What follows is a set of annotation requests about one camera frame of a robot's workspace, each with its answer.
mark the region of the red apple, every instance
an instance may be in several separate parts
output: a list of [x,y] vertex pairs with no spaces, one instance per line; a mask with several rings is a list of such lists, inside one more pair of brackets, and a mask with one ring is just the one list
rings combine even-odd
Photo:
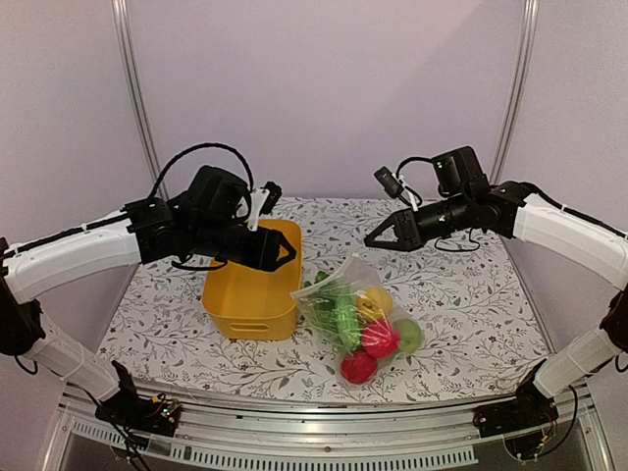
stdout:
[[364,350],[347,356],[340,365],[340,373],[350,383],[361,385],[366,383],[377,371],[377,360]]
[[401,335],[397,329],[383,319],[374,322],[362,331],[362,345],[373,358],[386,358],[396,352]]

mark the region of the patterned table surface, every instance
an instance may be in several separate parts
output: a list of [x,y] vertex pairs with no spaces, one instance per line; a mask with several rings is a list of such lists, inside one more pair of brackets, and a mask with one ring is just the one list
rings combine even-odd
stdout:
[[[200,303],[204,276],[170,260],[138,268],[99,353],[139,378],[256,397],[372,403],[511,393],[548,348],[501,241],[474,234],[481,247],[471,253],[432,243],[411,253],[364,248],[363,237],[397,209],[391,200],[284,198],[273,215],[302,227],[303,280],[360,248],[424,329],[423,349],[365,385],[340,378],[337,353],[303,319],[290,340],[223,338]],[[464,245],[466,237],[441,244]]]

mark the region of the yellow plastic basket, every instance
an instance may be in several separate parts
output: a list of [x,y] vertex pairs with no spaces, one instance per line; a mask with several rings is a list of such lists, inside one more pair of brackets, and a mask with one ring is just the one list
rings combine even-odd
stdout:
[[203,307],[228,339],[284,340],[296,328],[296,303],[290,293],[301,284],[301,228],[283,220],[261,221],[260,226],[281,231],[296,258],[272,273],[230,263],[207,274]]

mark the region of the light purple wall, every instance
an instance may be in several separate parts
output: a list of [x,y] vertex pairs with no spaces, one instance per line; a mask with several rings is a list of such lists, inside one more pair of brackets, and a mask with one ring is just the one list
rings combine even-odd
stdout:
[[[162,161],[218,140],[285,194],[384,196],[373,178],[403,157],[497,148],[523,2],[293,0],[131,2],[139,74]],[[171,193],[201,163],[174,167]],[[430,169],[408,171],[436,196]]]
[[[0,3],[0,235],[30,240],[142,197],[150,176],[128,98],[110,2]],[[41,296],[95,348],[129,269]],[[62,384],[0,357],[0,469],[35,469]]]
[[[523,106],[504,180],[628,229],[628,3],[541,2]],[[538,247],[511,244],[557,346],[599,324],[613,290]],[[590,381],[617,469],[628,469],[627,378]]]

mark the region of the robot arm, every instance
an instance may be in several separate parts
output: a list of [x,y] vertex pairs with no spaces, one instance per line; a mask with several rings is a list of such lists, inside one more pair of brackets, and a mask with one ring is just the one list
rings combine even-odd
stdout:
[[[109,268],[169,256],[179,257],[181,263],[174,264],[183,268],[193,254],[201,254],[277,270],[296,252],[281,232],[258,228],[257,219],[270,213],[280,195],[273,183],[249,192],[238,177],[204,166],[189,189],[170,201],[149,197],[29,243],[8,246],[0,239],[0,353],[36,361],[80,386],[101,404],[101,419],[171,436],[181,413],[178,406],[140,398],[123,365],[98,358],[70,338],[42,315],[36,298]],[[239,216],[242,207],[248,209]],[[282,249],[287,255],[280,257]]]
[[[621,351],[628,351],[628,237],[559,205],[529,183],[490,186],[473,149],[463,147],[431,159],[444,200],[390,215],[365,238],[367,246],[410,251],[456,231],[481,229],[548,248],[592,270],[620,293],[600,326],[538,364],[517,388],[515,399],[476,410],[482,436],[515,432],[555,420],[553,397],[587,377]],[[391,196],[403,187],[386,168],[376,178]],[[396,240],[379,237],[393,229]]]

